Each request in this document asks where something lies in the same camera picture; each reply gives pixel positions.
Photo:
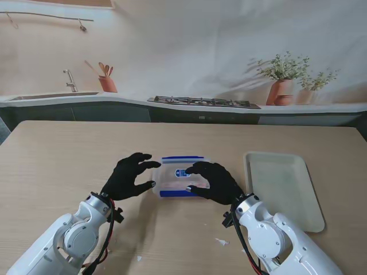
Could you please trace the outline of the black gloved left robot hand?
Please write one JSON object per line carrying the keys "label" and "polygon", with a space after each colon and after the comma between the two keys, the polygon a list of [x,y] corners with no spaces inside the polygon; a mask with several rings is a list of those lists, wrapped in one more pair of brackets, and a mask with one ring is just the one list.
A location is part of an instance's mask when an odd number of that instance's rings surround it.
{"label": "black gloved left robot hand", "polygon": [[107,194],[113,201],[121,201],[137,197],[152,189],[155,181],[150,180],[142,184],[135,184],[138,175],[148,169],[159,168],[161,164],[151,161],[152,155],[136,152],[131,156],[118,161],[101,193]]}

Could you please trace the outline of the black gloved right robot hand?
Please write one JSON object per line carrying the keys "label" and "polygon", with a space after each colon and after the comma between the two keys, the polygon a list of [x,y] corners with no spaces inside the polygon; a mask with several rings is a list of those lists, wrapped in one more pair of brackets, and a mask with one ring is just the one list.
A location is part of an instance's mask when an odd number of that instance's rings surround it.
{"label": "black gloved right robot hand", "polygon": [[244,192],[235,179],[218,163],[196,162],[185,172],[190,175],[201,175],[209,182],[209,188],[187,186],[188,192],[199,197],[210,199],[221,205],[231,205],[237,199],[244,197]]}

